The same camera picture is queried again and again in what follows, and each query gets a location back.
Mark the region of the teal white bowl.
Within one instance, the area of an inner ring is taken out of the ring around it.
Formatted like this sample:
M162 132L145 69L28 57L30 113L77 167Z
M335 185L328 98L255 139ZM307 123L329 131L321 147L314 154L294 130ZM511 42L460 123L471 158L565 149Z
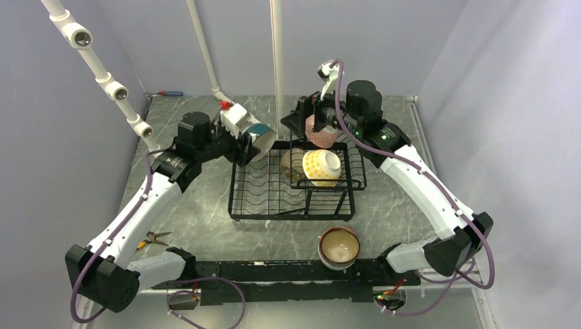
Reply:
M276 136L276 132L263 123L255 123L244 130L241 141L245 162L257 162L263 159L271 150Z

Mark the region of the blue yellow patterned bowl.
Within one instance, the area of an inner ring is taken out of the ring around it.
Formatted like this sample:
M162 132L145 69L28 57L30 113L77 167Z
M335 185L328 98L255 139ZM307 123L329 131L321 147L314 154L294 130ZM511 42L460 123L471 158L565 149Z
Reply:
M341 160L332 151L307 151L301 161L305 176L318 187L335 187L341 176Z

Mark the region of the brown glazed bowl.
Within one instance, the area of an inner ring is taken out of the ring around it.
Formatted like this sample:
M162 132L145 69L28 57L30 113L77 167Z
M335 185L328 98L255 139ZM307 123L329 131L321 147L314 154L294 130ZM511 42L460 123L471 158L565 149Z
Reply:
M344 271L352 266L360 254L360 240L347 226L335 226L320 237L317 251L321 262L334 271Z

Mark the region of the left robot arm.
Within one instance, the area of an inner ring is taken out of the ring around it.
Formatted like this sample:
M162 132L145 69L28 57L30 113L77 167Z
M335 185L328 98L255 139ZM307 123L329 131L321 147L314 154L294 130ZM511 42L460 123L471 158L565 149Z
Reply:
M223 157L245 166L261 159L275 137L269 126L240 106L218 111L215 119L203 112L185 114L170 146L145 154L145 179L113 222L87 245L74 245L66 253L73 319L84 322L77 313L81 296L102 310L118 313L138 292L157 284L191 286L197 278L194 255L169 247L157 256L135 261L138 244L201 174L204 163Z

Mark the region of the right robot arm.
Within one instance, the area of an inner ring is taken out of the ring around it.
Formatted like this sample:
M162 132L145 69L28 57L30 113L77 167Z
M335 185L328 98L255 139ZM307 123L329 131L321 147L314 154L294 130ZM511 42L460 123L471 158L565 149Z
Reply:
M314 134L337 130L352 136L359 152L391 177L411 197L432 225L435 235L416 243L396 244L384 253L378 277L395 284L404 272L431 268L450 277L481 249L494 221L457 199L423 161L403 130L383 117L382 95L375 84L356 80L336 110L335 94L302 96L281 124L298 137L322 147Z

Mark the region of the red patterned bowl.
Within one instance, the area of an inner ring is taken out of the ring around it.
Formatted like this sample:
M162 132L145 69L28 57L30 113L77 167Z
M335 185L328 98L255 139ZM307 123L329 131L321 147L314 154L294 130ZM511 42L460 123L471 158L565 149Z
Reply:
M305 120L306 138L319 148L329 149L332 147L340 132L332 127L326 127L323 130L316 132L314 130L314 124L315 117L312 114Z

